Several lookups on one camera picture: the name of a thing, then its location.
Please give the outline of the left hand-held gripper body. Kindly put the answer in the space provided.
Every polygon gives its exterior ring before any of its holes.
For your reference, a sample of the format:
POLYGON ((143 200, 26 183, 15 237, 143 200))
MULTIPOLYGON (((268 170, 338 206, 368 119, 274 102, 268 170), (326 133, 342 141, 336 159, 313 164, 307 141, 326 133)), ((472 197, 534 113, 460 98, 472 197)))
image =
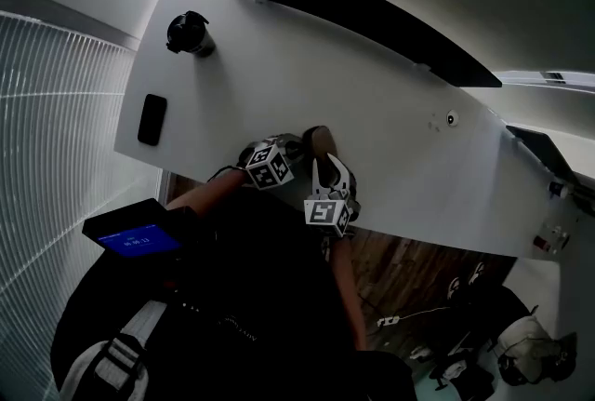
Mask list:
POLYGON ((286 149, 292 138, 288 133, 274 135, 251 142, 242 150, 238 166, 247 172, 257 189, 279 187, 294 178, 286 149))

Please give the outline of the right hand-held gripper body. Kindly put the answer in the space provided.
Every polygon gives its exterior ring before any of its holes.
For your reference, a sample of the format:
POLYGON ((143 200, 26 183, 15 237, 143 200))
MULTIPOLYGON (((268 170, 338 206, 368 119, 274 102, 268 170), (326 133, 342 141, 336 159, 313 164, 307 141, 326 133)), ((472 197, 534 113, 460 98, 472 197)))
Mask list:
POLYGON ((305 222, 321 234, 342 238, 349 224, 356 221, 361 205, 349 190, 311 195, 304 201, 305 222))

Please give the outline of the brown glasses case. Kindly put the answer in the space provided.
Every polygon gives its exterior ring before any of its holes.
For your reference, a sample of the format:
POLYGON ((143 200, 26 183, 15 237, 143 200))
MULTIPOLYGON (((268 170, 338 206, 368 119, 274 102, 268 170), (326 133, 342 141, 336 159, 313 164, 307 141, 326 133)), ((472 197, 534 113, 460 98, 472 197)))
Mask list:
POLYGON ((337 157, 337 146, 330 129, 326 126, 311 127, 302 135, 304 168, 310 177, 313 162, 317 162, 319 182, 330 186, 337 179, 337 171, 328 155, 337 157))

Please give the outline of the person's right forearm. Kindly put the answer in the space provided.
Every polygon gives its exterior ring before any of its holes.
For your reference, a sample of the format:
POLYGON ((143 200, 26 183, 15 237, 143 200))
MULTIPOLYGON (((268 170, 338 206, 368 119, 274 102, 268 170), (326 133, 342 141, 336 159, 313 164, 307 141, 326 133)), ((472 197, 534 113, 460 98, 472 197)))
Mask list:
POLYGON ((330 249, 329 263, 350 326, 354 347, 358 351, 366 351, 364 313, 355 284, 351 244, 348 238, 333 243, 330 249))

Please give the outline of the person's left forearm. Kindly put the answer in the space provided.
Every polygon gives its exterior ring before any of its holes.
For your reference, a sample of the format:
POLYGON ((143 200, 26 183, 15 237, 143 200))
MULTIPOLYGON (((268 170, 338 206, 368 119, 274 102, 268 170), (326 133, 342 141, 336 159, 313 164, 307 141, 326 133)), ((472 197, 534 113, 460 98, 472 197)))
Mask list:
POLYGON ((166 209, 174 210, 188 207, 196 215, 203 217, 220 201, 242 187, 245 183, 245 177, 245 171, 242 169, 236 167, 228 169, 206 184, 191 189, 173 199, 166 206, 166 209))

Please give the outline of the person's black shirt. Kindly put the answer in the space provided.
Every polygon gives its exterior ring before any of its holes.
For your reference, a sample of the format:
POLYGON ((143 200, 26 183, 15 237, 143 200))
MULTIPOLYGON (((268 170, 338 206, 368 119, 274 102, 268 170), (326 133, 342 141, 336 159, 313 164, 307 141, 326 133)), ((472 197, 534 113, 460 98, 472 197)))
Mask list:
POLYGON ((83 276, 50 351, 60 401, 124 401, 93 357, 151 308, 143 401, 417 401, 398 356, 357 348, 301 213, 242 188, 186 231, 179 256, 108 249, 83 276))

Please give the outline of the black smartphone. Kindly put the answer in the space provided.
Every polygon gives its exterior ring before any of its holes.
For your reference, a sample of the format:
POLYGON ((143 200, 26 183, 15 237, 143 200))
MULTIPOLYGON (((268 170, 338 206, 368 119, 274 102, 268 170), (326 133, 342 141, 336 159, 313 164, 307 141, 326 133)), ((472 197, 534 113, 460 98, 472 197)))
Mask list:
POLYGON ((158 145, 166 109, 166 98, 154 94, 146 95, 139 121, 139 142, 149 146, 158 145))

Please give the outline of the long black desk divider panel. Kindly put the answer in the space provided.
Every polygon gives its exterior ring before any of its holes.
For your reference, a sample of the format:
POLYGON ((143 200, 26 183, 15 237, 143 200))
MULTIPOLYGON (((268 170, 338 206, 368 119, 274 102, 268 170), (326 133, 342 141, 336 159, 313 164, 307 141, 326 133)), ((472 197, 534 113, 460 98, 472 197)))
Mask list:
POLYGON ((454 87, 501 87, 467 51, 387 0, 271 0, 366 37, 427 66, 454 87))

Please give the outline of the black tumbler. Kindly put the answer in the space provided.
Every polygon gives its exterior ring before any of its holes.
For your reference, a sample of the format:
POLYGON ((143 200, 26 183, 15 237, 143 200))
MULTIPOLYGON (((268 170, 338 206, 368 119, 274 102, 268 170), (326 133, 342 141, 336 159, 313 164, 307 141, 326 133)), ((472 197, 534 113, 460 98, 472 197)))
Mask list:
POLYGON ((173 53, 185 52, 205 58, 213 53, 215 42, 207 30, 208 20, 189 10, 175 17, 166 32, 166 48, 173 53))

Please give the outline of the black device with blue screen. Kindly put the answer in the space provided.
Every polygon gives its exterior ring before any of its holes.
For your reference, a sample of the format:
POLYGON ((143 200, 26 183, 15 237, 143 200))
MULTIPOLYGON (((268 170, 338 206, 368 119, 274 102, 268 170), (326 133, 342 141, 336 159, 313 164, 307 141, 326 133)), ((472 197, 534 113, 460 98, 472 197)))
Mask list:
POLYGON ((182 242, 171 232, 170 214, 154 198, 85 220, 83 234, 124 258, 176 251, 182 242))

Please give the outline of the short black desk divider panel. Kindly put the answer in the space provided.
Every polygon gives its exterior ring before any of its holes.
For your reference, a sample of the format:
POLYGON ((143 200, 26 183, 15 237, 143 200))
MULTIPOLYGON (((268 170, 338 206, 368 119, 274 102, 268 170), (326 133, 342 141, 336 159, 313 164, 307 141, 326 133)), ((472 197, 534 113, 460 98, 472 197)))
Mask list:
POLYGON ((506 129, 558 179, 573 185, 578 184, 578 178, 573 172, 560 150, 552 139, 545 133, 506 125, 506 129))

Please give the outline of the white window blinds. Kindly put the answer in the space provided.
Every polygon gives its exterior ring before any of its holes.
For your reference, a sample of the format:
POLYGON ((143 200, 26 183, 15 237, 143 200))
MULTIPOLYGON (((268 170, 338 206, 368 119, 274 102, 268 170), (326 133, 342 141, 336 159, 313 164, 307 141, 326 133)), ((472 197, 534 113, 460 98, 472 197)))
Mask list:
POLYGON ((50 348, 100 251, 86 218, 142 174, 113 150, 131 50, 0 11, 0 401, 55 401, 50 348))

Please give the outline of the clear small container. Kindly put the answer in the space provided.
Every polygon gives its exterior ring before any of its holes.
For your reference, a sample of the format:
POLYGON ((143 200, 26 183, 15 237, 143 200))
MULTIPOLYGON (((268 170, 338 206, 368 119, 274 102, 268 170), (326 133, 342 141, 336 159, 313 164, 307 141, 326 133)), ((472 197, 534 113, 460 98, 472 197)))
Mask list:
POLYGON ((534 245, 539 249, 556 255, 562 251, 570 239, 570 234, 561 226, 543 225, 534 238, 534 245))

